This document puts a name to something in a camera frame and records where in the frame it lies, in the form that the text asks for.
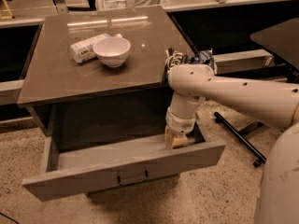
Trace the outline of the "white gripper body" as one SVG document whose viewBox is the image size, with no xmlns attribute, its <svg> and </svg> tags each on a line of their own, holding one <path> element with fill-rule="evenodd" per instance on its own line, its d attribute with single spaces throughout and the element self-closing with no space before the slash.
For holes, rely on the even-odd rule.
<svg viewBox="0 0 299 224">
<path fill-rule="evenodd" d="M 180 118 L 171 110 L 170 107 L 168 107 L 165 121 L 171 133 L 174 135 L 183 135 L 188 134 L 193 130 L 196 117 L 191 116 L 190 118 Z"/>
</svg>

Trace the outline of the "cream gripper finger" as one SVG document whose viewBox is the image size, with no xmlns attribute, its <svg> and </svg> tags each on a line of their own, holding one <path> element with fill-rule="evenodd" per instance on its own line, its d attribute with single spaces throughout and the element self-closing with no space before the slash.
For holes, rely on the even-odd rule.
<svg viewBox="0 0 299 224">
<path fill-rule="evenodd" d="M 164 141 L 165 141 L 166 148 L 171 149 L 172 148 L 171 133 L 167 125 L 165 125 L 165 129 L 164 129 Z"/>
<path fill-rule="evenodd" d="M 188 138 L 185 134 L 174 134 L 171 141 L 171 148 L 183 147 L 187 142 Z"/>
</svg>

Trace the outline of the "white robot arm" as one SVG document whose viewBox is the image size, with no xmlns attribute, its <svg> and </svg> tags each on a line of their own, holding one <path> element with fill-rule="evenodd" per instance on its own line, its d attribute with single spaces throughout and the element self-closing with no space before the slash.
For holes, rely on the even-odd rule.
<svg viewBox="0 0 299 224">
<path fill-rule="evenodd" d="M 205 64 L 175 65 L 166 72 L 174 91 L 166 113 L 165 143 L 187 143 L 204 99 L 281 130 L 266 159 L 254 224 L 299 224 L 299 92 L 294 83 L 219 77 Z"/>
</svg>

